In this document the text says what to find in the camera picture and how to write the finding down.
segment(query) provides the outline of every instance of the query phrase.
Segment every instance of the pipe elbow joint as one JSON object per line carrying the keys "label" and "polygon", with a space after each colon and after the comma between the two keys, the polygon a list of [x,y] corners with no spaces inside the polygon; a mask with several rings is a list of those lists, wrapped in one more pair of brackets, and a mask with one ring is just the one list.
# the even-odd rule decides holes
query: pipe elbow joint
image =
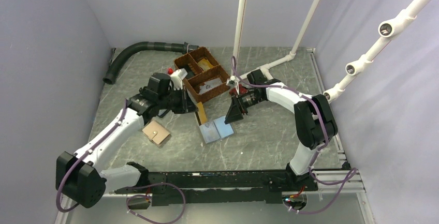
{"label": "pipe elbow joint", "polygon": [[366,55],[363,54],[360,57],[360,59],[358,59],[357,61],[353,61],[353,62],[346,65],[346,67],[345,67],[346,73],[351,75],[351,76],[355,76],[357,74],[360,74],[362,71],[364,71],[364,69],[366,67],[369,66],[370,63],[371,63],[371,61],[368,61],[366,59]]}
{"label": "pipe elbow joint", "polygon": [[336,100],[342,93],[344,92],[344,89],[340,89],[340,85],[336,84],[333,88],[330,88],[323,92],[323,95],[326,97],[328,102],[332,102]]}
{"label": "pipe elbow joint", "polygon": [[384,38],[396,38],[402,31],[404,31],[414,20],[415,17],[410,17],[407,10],[403,9],[395,18],[383,21],[378,26],[378,33]]}

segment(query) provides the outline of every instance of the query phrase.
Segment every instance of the tan wallet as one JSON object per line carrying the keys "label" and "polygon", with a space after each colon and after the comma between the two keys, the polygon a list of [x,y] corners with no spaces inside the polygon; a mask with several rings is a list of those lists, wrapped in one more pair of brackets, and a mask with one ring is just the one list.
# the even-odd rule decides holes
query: tan wallet
{"label": "tan wallet", "polygon": [[143,133],[157,146],[161,146],[163,141],[170,135],[169,131],[166,130],[156,121],[151,121],[148,125],[143,128]]}

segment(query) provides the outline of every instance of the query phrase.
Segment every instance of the black corrugated hose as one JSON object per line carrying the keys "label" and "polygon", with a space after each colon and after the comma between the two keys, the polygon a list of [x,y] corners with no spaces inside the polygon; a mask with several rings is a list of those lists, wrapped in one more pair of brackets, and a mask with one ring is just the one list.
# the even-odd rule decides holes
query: black corrugated hose
{"label": "black corrugated hose", "polygon": [[111,63],[110,67],[108,67],[107,74],[103,78],[103,81],[107,84],[114,84],[116,82],[116,78],[118,77],[119,71],[125,62],[134,54],[140,51],[146,50],[154,50],[154,51],[168,51],[168,52],[181,52],[186,54],[193,50],[198,49],[198,46],[184,43],[184,44],[175,44],[175,43],[163,43],[163,42],[139,42],[136,44],[132,44],[131,46],[125,48]]}

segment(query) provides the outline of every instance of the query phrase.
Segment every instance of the red wire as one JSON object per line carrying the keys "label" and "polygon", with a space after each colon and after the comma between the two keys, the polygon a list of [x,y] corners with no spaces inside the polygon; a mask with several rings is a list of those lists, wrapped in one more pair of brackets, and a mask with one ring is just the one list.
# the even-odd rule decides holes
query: red wire
{"label": "red wire", "polygon": [[305,190],[305,186],[303,185],[302,188],[299,190],[299,192],[297,194],[294,194],[292,197],[293,198],[297,198],[300,196],[300,194],[302,194],[302,192]]}

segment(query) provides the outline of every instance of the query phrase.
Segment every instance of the hose end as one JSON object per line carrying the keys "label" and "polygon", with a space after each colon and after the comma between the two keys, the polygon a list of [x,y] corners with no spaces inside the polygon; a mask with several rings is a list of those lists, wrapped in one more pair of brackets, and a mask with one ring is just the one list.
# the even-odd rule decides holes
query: hose end
{"label": "hose end", "polygon": [[199,48],[199,46],[196,46],[196,45],[189,44],[189,43],[185,42],[183,44],[183,48],[184,49],[183,49],[183,51],[181,53],[186,54],[186,53],[189,53],[191,51],[197,50]]}
{"label": "hose end", "polygon": [[114,84],[116,82],[116,76],[112,73],[107,73],[102,81],[106,84]]}

